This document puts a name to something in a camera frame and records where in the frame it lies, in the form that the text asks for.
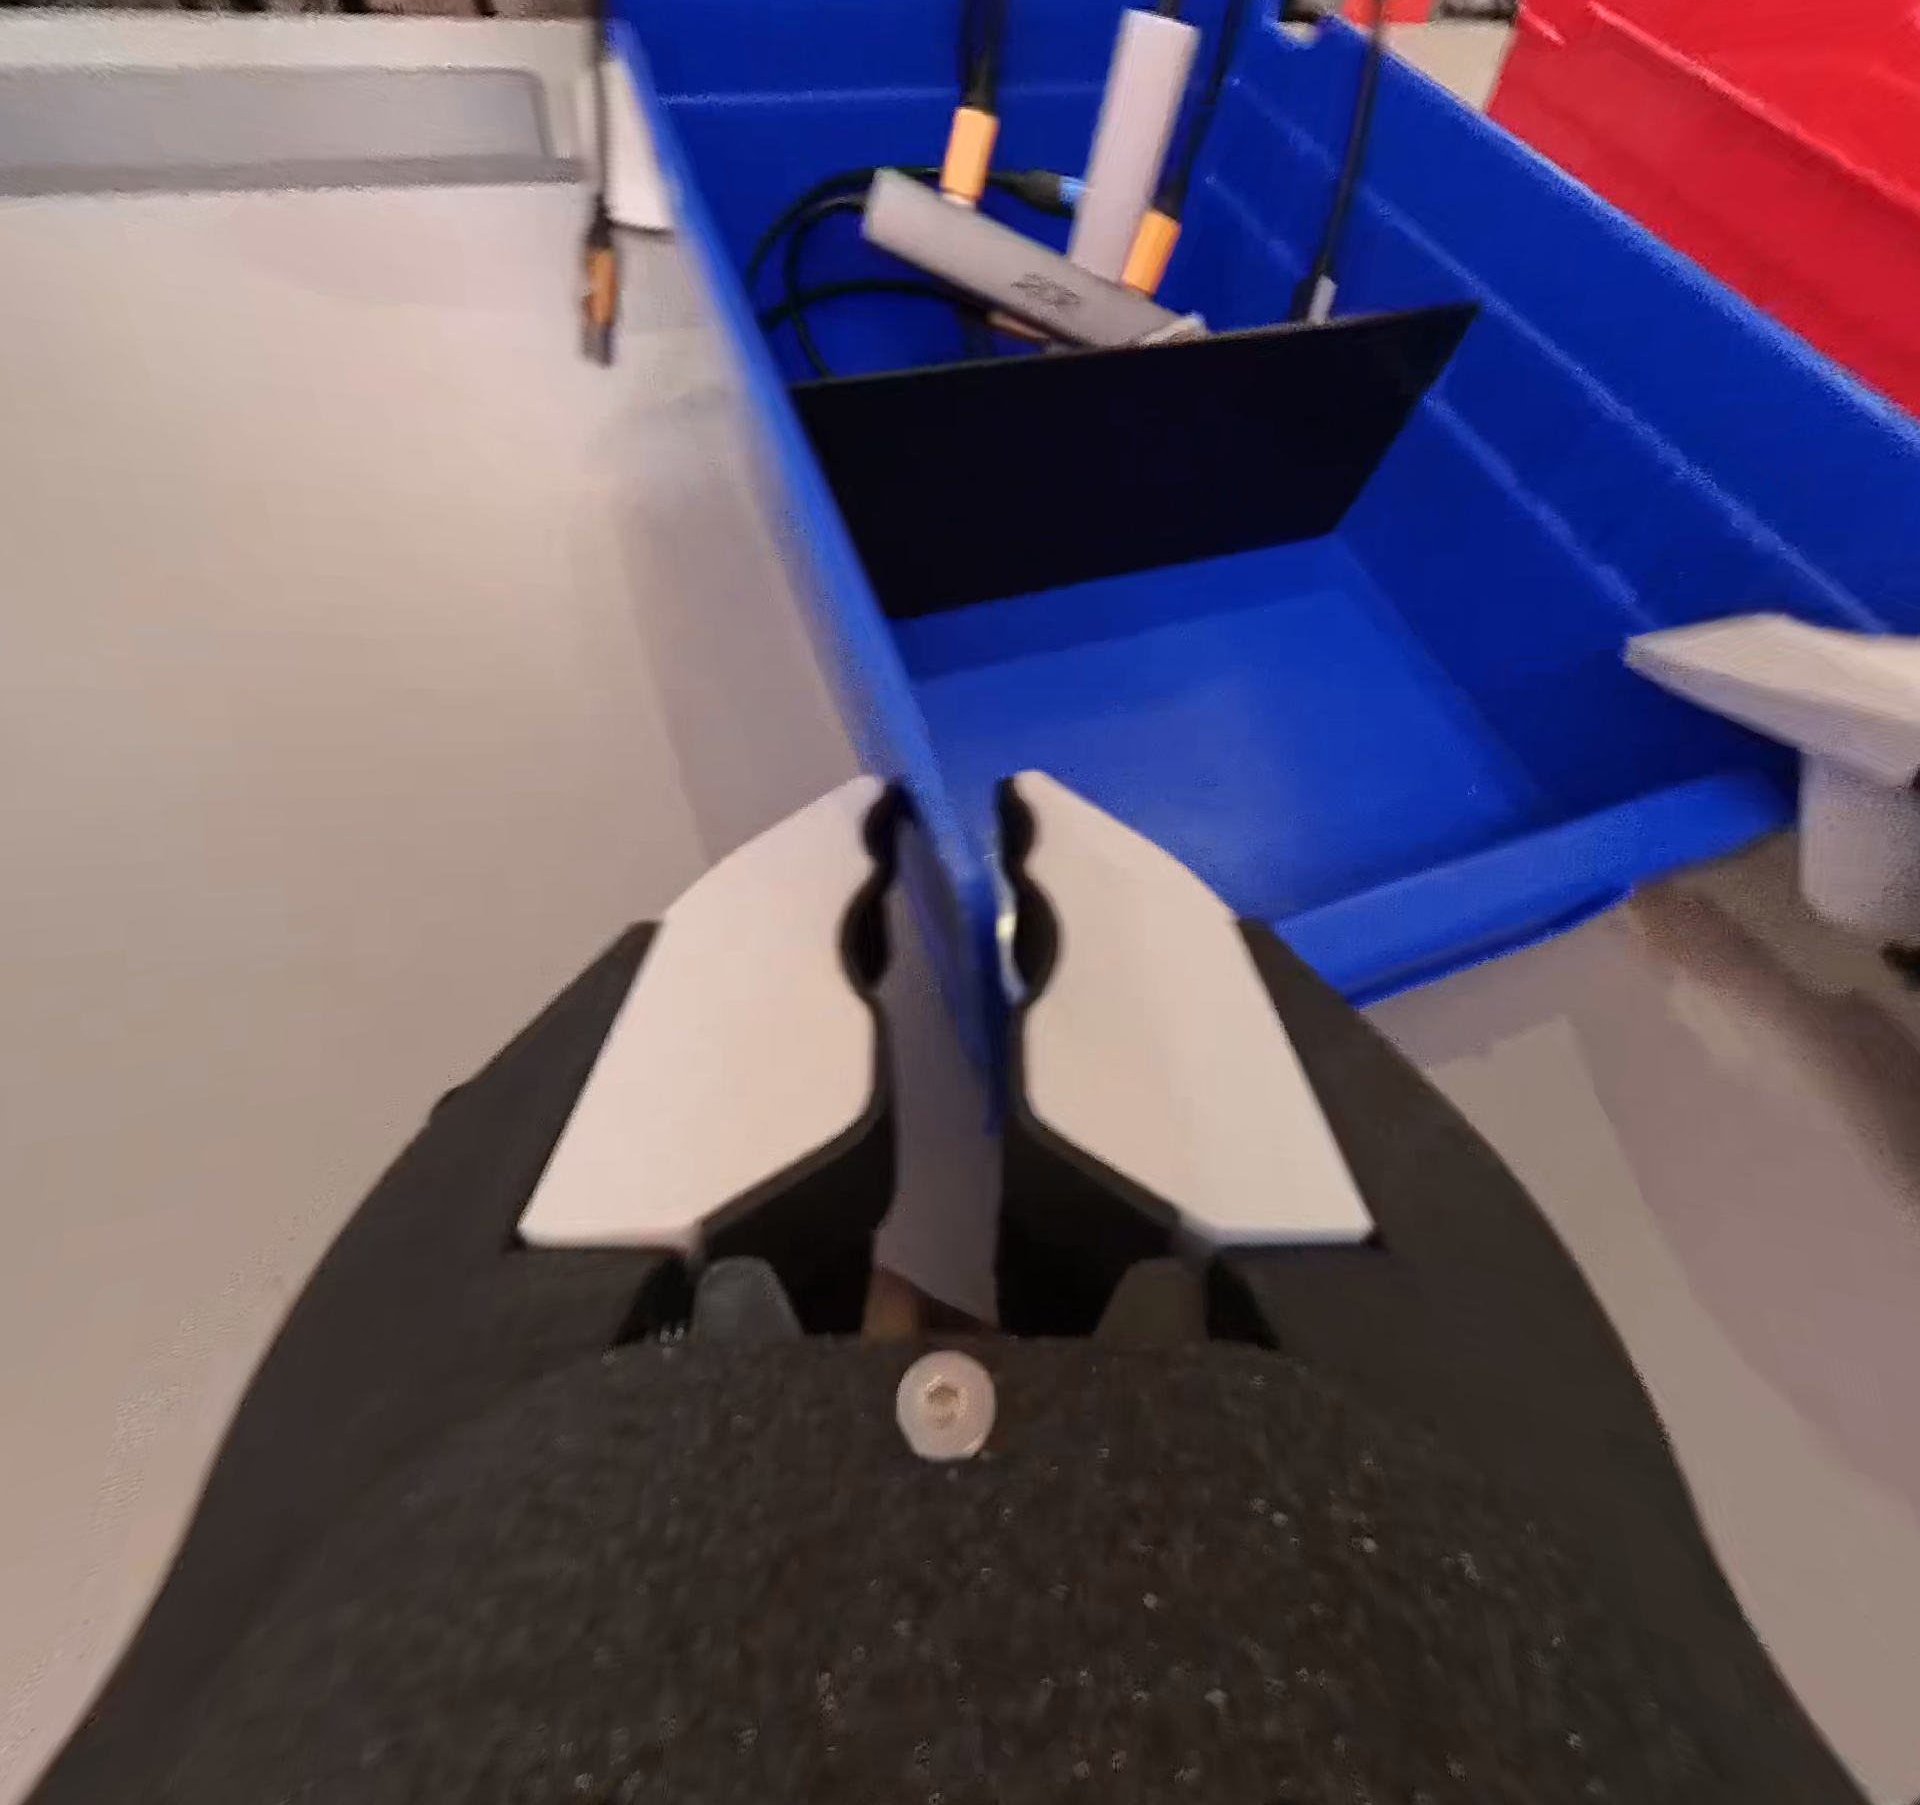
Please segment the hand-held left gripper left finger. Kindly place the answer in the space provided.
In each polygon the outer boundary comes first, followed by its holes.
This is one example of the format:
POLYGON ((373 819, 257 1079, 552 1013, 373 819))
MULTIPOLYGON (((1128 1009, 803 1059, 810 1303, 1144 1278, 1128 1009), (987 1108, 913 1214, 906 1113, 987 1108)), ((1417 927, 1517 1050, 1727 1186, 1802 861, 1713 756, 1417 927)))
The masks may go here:
POLYGON ((766 1264, 805 1331, 858 1334, 900 1188, 884 985, 905 794, 855 777, 732 850, 652 927, 516 1219, 546 1254, 697 1282, 766 1264))

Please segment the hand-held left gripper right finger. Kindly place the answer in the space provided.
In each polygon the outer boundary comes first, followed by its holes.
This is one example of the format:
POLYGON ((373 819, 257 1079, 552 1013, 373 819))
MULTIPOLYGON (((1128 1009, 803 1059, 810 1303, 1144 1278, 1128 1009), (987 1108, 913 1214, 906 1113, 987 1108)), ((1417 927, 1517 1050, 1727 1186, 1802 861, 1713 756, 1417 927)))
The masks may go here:
POLYGON ((1007 986, 995 1282, 1015 1334, 1092 1334, 1142 1264, 1356 1250, 1378 1219, 1253 928, 1039 768, 996 789, 1007 986))

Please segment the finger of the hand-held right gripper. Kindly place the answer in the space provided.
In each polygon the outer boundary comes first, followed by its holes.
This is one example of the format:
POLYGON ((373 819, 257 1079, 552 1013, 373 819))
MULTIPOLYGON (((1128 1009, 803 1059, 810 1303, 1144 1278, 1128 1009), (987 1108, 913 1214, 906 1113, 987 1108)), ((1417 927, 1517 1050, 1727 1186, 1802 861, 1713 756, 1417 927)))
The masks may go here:
POLYGON ((1640 678, 1799 755, 1796 880, 1857 939, 1918 935, 1918 640, 1783 615, 1627 640, 1640 678))

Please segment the blue storage bin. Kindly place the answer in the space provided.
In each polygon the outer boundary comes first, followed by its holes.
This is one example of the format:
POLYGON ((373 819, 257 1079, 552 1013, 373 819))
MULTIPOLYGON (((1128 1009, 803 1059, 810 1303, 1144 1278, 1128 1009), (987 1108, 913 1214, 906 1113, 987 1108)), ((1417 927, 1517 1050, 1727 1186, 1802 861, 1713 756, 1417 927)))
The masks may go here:
MULTIPOLYGON (((1796 767, 1627 640, 1778 612, 1917 632, 1917 423, 1404 63, 1384 63, 1332 318, 1477 301, 1325 538, 890 619, 793 400, 969 351, 862 238, 755 249, 815 189, 928 162, 963 0, 610 0, 730 349, 753 472, 971 1054, 996 1047, 996 786, 1053 774, 1356 1005, 1571 928, 1785 825, 1796 767)), ((1165 300, 1285 325, 1366 41, 1254 0, 1165 300)))

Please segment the red storage bin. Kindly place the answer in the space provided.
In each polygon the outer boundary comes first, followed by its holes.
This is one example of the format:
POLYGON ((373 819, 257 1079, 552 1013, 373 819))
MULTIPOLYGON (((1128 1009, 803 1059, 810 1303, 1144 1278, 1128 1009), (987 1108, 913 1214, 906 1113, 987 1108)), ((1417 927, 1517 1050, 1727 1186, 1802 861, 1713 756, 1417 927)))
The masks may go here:
POLYGON ((1490 115, 1918 411, 1918 0, 1520 0, 1490 115))

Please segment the grey USB hub double plug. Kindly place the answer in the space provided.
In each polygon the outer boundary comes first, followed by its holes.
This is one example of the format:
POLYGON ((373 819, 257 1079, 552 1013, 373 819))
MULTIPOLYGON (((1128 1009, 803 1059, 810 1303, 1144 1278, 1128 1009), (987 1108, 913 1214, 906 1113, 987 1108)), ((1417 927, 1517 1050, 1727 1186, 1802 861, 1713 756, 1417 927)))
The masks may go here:
POLYGON ((1056 341, 1126 349, 1208 335, 1201 316, 1174 314, 1133 287, 1099 277, 897 168, 884 165, 875 175, 862 207, 862 233, 884 254, 1056 341))

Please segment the grey desk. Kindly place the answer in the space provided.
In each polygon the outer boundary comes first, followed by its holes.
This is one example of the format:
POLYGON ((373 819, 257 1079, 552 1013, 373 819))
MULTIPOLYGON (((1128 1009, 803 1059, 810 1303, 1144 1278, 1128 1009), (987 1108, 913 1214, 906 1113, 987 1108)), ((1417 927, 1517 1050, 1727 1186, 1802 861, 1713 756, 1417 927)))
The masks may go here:
MULTIPOLYGON (((848 777, 703 289, 570 181, 5 200, 5 1800, 443 1096, 848 777)), ((1777 856, 1370 1009, 1593 1278, 1796 1695, 1917 1798, 1917 1034, 1777 856)))

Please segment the black bin divider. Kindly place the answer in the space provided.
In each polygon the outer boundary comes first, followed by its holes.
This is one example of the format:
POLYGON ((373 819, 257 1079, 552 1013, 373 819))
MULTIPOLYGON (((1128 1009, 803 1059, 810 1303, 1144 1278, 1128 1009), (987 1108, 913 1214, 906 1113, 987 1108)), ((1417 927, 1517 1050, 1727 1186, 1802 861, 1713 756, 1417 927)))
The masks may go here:
POLYGON ((948 362, 791 398, 890 619, 1334 532, 1477 301, 948 362))

